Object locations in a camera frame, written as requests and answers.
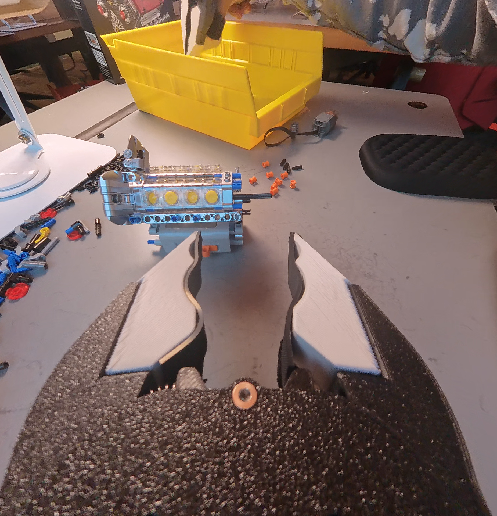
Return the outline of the background desk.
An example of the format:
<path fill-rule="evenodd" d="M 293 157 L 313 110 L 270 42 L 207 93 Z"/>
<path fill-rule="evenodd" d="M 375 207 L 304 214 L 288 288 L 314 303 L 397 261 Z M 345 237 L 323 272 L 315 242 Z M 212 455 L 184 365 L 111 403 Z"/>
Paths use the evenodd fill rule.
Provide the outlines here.
<path fill-rule="evenodd" d="M 56 101 L 103 80 L 89 42 L 76 20 L 47 15 L 30 28 L 0 31 L 0 55 L 27 112 L 32 101 Z"/>

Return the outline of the red cloth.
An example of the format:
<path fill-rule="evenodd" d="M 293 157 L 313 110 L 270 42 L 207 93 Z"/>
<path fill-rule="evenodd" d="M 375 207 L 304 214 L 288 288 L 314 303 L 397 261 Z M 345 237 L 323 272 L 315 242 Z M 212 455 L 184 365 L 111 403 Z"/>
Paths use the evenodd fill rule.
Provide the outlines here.
<path fill-rule="evenodd" d="M 445 96 L 462 130 L 479 126 L 486 130 L 497 120 L 497 67 L 430 63 L 411 91 Z"/>

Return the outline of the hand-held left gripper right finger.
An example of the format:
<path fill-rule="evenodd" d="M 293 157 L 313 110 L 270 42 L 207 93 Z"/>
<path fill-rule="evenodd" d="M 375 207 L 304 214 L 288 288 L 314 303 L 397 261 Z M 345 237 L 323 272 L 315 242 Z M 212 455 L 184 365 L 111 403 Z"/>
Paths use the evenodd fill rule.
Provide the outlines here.
<path fill-rule="evenodd" d="M 293 370 L 308 370 L 314 384 L 329 389 L 338 372 L 389 378 L 378 344 L 363 312 L 363 290 L 290 233 L 288 285 L 292 296 L 278 355 L 278 384 Z"/>

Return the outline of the white book stand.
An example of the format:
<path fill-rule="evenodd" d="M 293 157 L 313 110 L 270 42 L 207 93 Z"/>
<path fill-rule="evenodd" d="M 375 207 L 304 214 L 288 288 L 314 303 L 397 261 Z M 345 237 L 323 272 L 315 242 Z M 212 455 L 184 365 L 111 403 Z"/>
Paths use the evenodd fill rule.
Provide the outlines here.
<path fill-rule="evenodd" d="M 0 152 L 0 238 L 63 190 L 115 158 L 114 148 L 59 134 L 37 136 L 0 56 L 0 91 L 20 143 Z"/>

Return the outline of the wooden side table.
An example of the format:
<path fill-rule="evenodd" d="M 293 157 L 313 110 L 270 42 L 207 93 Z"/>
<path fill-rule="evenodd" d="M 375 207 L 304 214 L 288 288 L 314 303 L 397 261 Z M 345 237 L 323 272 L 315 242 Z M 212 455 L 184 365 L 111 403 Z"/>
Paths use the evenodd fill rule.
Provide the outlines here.
<path fill-rule="evenodd" d="M 275 18 L 271 16 L 244 16 L 242 19 L 236 20 L 233 16 L 230 15 L 226 17 L 226 20 L 228 22 L 241 22 L 248 23 L 251 25 L 318 31 L 323 34 L 323 46 L 325 48 L 350 49 L 354 51 L 382 52 L 395 55 L 407 55 L 407 53 L 404 53 L 397 49 L 386 49 L 379 48 L 377 45 L 369 45 L 363 39 L 351 35 L 347 32 L 344 32 L 343 30 L 331 27 L 316 26 L 306 20 L 303 20 L 303 23 L 299 23 L 299 20 L 294 21 L 291 18 L 282 17 L 280 19 L 278 17 Z"/>

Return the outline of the pile of coloured brick parts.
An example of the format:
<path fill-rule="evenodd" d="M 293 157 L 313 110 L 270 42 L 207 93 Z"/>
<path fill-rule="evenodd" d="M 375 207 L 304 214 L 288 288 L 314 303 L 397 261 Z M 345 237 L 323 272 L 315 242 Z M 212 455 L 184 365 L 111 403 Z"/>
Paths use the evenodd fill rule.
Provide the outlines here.
<path fill-rule="evenodd" d="M 43 371 L 95 312 L 98 197 L 86 189 L 68 192 L 28 221 L 25 242 L 2 250 L 0 377 L 12 370 L 23 382 L 27 369 Z"/>

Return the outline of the toy brick engine model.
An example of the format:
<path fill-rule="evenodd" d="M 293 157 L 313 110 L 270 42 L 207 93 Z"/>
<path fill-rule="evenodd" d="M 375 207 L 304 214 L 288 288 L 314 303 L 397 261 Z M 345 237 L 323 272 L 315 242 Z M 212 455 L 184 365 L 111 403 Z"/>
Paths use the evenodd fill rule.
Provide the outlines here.
<path fill-rule="evenodd" d="M 103 196 L 103 208 L 117 225 L 148 224 L 149 244 L 171 252 L 191 233 L 201 232 L 209 252 L 228 253 L 243 244 L 243 204 L 269 193 L 243 194 L 239 168 L 151 166 L 149 152 L 133 135 L 120 159 L 128 191 Z"/>

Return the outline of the yellow plastic bin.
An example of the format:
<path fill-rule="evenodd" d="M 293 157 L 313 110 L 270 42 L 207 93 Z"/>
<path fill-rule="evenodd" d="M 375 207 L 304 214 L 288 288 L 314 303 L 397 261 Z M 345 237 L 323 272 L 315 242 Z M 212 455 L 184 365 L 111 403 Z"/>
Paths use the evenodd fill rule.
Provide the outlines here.
<path fill-rule="evenodd" d="M 248 150 L 320 89 L 317 30 L 226 22 L 200 57 L 183 53 L 180 22 L 102 38 L 141 111 Z"/>

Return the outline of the grey desk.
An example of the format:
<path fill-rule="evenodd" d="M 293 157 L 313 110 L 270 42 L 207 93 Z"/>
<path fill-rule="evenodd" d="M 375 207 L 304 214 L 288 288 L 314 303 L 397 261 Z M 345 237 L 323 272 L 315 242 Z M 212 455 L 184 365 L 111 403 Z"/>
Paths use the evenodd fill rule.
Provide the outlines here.
<path fill-rule="evenodd" d="M 109 83 L 32 113 L 39 133 L 76 136 L 133 102 Z M 198 302 L 208 349 L 204 377 L 224 388 L 241 377 L 274 388 L 279 342 L 290 304 L 288 238 L 297 232 L 348 280 L 360 285 L 430 367 L 458 419 L 489 509 L 497 515 L 497 214 L 489 202 L 403 195 L 374 184 L 359 150 L 384 133 L 460 136 L 446 98 L 322 83 L 301 127 L 324 110 L 338 112 L 324 140 L 298 138 L 246 151 L 136 111 L 89 141 L 122 151 L 131 134 L 155 164 L 239 166 L 263 160 L 302 164 L 299 192 L 246 204 L 244 244 L 202 262 Z M 99 217 L 97 298 L 68 348 L 116 295 L 163 256 L 146 225 L 118 227 Z M 0 487 L 10 455 L 40 389 L 65 352 L 44 370 L 0 377 Z"/>

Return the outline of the black toy set box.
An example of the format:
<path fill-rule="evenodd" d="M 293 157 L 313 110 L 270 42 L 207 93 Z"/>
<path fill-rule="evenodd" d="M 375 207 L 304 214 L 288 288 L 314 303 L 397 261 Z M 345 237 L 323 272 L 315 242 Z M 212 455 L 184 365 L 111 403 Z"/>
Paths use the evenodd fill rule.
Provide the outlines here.
<path fill-rule="evenodd" d="M 102 35 L 176 21 L 181 1 L 53 1 L 59 14 L 77 20 L 103 77 L 116 85 L 123 80 Z"/>

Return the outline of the pile of black pins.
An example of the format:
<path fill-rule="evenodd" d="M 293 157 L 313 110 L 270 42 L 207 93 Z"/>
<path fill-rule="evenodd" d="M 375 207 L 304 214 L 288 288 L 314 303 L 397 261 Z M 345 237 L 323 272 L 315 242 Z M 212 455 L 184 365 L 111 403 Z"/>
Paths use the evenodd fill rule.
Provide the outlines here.
<path fill-rule="evenodd" d="M 124 181 L 124 172 L 127 169 L 123 162 L 114 162 L 98 167 L 88 174 L 77 188 L 77 190 L 88 189 L 90 191 L 100 191 L 104 196 L 128 191 L 129 183 Z"/>

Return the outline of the cluster of orange bushes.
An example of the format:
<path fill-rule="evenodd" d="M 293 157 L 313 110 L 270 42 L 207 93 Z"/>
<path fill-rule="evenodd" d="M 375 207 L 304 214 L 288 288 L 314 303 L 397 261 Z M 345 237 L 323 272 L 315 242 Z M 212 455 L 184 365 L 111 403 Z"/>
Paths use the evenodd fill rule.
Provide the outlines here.
<path fill-rule="evenodd" d="M 278 197 L 291 190 L 299 192 L 296 175 L 301 171 L 287 173 L 274 160 L 263 160 L 258 166 L 248 172 L 248 183 L 252 190 L 258 187 L 261 191 L 268 192 L 271 197 Z M 290 163 L 291 167 L 299 164 Z"/>

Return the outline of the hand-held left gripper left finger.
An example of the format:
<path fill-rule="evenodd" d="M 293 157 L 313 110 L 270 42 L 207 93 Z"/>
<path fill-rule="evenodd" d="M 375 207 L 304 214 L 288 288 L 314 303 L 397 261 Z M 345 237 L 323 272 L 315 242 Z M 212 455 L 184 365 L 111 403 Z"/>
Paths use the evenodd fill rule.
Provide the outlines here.
<path fill-rule="evenodd" d="M 196 300 L 202 241 L 194 232 L 138 282 L 102 375 L 148 372 L 140 395 L 174 387 L 205 390 L 207 338 Z"/>

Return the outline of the black wrist pad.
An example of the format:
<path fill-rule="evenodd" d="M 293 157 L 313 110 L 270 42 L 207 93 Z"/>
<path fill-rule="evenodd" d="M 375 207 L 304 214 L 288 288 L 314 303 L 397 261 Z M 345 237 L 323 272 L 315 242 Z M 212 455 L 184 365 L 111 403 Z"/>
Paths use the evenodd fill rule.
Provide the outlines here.
<path fill-rule="evenodd" d="M 497 199 L 497 152 L 476 140 L 381 134 L 363 143 L 359 157 L 369 179 L 388 190 Z"/>

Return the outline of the grey toy motor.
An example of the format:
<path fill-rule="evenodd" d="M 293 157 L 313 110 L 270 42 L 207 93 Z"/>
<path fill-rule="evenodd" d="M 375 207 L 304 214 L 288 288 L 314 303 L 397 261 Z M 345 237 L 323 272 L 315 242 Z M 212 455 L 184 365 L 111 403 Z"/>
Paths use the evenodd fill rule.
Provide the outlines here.
<path fill-rule="evenodd" d="M 324 138 L 335 127 L 337 119 L 338 115 L 335 111 L 323 112 L 314 118 L 311 130 L 315 136 Z"/>

